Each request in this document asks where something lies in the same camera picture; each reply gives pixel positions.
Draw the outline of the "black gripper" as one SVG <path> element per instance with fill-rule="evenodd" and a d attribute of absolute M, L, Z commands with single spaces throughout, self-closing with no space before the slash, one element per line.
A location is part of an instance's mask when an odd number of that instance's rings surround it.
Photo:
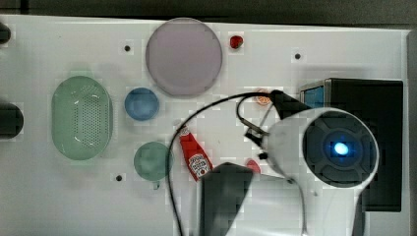
<path fill-rule="evenodd" d="M 270 93 L 270 101 L 281 120 L 310 109 L 310 106 L 277 89 Z"/>

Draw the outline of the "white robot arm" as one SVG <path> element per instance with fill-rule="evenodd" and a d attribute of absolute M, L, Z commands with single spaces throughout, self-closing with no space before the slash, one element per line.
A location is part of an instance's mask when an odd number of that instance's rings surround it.
<path fill-rule="evenodd" d="M 198 185 L 195 236 L 352 236 L 359 197 L 379 166 L 378 143 L 359 118 L 268 94 L 279 120 L 251 125 L 271 175 L 230 162 Z"/>

